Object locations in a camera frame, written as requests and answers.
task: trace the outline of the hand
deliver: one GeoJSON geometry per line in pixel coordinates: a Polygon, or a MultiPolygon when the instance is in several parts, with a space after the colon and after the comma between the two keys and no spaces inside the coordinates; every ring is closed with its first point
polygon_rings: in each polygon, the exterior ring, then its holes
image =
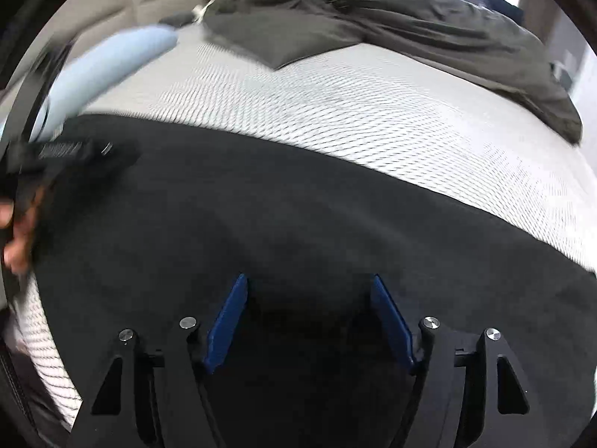
{"type": "MultiPolygon", "coordinates": [[[[31,246],[34,240],[39,208],[44,198],[44,189],[35,192],[34,200],[27,211],[13,223],[13,240],[4,247],[4,264],[14,275],[25,274],[31,267],[31,246]]],[[[14,203],[0,202],[0,227],[9,227],[13,221],[14,203]]]]}

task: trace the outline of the textured white surface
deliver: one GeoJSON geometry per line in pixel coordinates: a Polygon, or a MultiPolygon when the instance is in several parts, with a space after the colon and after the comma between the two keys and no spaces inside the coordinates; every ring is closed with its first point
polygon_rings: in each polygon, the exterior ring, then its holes
{"type": "MultiPolygon", "coordinates": [[[[578,149],[517,104],[390,50],[361,44],[274,72],[205,43],[192,26],[88,111],[327,153],[486,210],[587,269],[597,264],[597,180],[578,149]]],[[[35,328],[23,333],[40,372],[55,369],[59,381],[42,379],[71,420],[79,396],[31,290],[20,323],[35,328]]]]}

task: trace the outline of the white wall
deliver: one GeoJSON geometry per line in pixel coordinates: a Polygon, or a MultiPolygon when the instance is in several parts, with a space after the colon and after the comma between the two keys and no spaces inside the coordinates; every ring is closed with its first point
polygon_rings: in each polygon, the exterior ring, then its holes
{"type": "Polygon", "coordinates": [[[588,45],[570,96],[583,121],[580,151],[597,173],[597,55],[588,45]]]}

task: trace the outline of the wrinkled fabric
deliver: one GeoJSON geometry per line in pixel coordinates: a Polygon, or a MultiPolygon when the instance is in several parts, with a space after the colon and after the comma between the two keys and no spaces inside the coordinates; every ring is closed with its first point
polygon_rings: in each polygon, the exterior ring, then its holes
{"type": "Polygon", "coordinates": [[[385,47],[515,100],[570,143],[581,139],[538,38],[463,0],[217,0],[204,24],[274,69],[359,42],[385,47]]]}

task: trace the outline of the white bed sheet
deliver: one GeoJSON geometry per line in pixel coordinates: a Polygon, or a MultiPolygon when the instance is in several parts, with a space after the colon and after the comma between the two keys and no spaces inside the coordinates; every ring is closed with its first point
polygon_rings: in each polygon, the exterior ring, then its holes
{"type": "MultiPolygon", "coordinates": [[[[207,43],[192,25],[175,49],[86,112],[182,122],[336,156],[483,209],[587,269],[597,266],[597,178],[578,148],[521,106],[390,50],[360,44],[272,71],[207,43]]],[[[19,323],[72,424],[81,399],[35,278],[19,323]]]]}

